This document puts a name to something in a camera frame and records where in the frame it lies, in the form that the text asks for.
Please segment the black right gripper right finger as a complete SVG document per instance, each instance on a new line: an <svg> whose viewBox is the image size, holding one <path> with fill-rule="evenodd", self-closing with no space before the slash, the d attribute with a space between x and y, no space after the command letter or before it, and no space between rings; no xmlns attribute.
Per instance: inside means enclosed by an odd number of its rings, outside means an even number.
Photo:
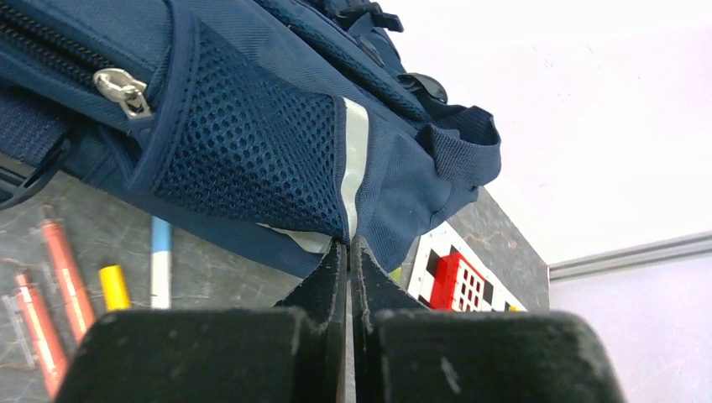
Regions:
<svg viewBox="0 0 712 403"><path fill-rule="evenodd" d="M565 312L434 311L349 253L360 402L622 402L605 349Z"/></svg>

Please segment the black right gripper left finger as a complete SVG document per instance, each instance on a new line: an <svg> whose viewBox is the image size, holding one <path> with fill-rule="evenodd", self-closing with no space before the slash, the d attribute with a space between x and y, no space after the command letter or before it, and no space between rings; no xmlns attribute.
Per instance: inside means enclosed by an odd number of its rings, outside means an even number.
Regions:
<svg viewBox="0 0 712 403"><path fill-rule="evenodd" d="M348 252L269 308L125 310L76 350L59 402L341 402Z"/></svg>

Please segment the navy blue student backpack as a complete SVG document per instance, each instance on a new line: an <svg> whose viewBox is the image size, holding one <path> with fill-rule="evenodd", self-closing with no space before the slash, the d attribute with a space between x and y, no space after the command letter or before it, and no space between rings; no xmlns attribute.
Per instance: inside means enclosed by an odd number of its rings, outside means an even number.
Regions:
<svg viewBox="0 0 712 403"><path fill-rule="evenodd" d="M407 71L372 1L4 1L1 207L64 171L304 277L387 270L500 173L490 113Z"/></svg>

